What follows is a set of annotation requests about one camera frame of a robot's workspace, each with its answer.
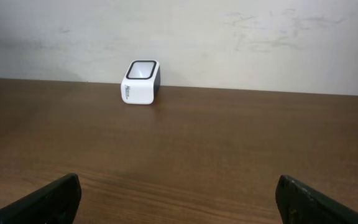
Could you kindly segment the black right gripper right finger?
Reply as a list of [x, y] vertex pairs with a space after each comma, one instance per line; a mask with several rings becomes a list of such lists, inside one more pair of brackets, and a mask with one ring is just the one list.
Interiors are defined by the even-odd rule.
[[358, 224], [358, 212], [289, 175], [280, 176], [275, 199], [284, 224]]

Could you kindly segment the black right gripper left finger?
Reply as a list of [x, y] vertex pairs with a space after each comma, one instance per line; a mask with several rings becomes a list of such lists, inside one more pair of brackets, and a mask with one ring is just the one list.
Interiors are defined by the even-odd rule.
[[67, 174], [0, 209], [0, 224], [72, 224], [81, 200], [76, 174]]

